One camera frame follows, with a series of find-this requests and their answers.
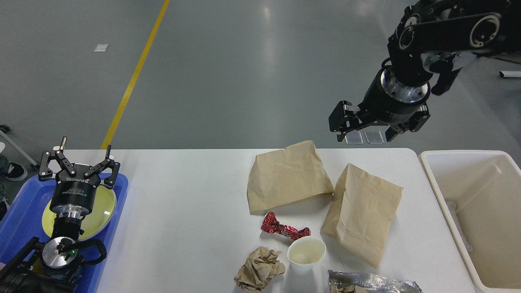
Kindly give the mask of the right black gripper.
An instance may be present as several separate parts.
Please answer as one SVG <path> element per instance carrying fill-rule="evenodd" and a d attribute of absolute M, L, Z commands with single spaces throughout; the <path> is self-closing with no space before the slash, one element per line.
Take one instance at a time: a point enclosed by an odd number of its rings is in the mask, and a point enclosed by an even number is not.
<path fill-rule="evenodd" d="M 342 142 L 347 133 L 376 126 L 377 119 L 389 124 L 385 131 L 387 142 L 404 132 L 417 132 L 431 117 L 423 105 L 431 93 L 429 83 L 407 86 L 400 82 L 391 67 L 383 67 L 376 74 L 362 102 L 355 106 L 339 101 L 330 116 L 330 132 Z"/>

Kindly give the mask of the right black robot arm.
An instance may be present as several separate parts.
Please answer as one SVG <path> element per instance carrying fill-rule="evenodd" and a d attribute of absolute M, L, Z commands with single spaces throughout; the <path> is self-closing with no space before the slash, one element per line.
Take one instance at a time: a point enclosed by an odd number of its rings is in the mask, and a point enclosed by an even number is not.
<path fill-rule="evenodd" d="M 386 141 L 417 132 L 430 95 L 449 91 L 476 56 L 520 50 L 519 0 L 420 0 L 407 6 L 388 38 L 386 58 L 359 105 L 340 101 L 328 118 L 337 141 L 387 126 Z"/>

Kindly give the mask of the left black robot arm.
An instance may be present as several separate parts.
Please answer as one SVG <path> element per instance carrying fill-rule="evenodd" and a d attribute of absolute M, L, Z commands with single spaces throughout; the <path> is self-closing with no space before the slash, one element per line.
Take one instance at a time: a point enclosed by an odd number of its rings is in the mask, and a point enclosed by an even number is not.
<path fill-rule="evenodd" d="M 102 208 L 97 195 L 111 193 L 120 163 L 111 155 L 97 165 L 70 162 L 64 154 L 67 138 L 43 152 L 38 180 L 51 181 L 54 190 L 48 210 L 53 228 L 47 240 L 32 237 L 1 269 L 2 293 L 73 293 L 86 268 L 107 257 L 107 245 L 84 236 L 84 221 L 94 213 L 109 219 L 116 204 Z"/>

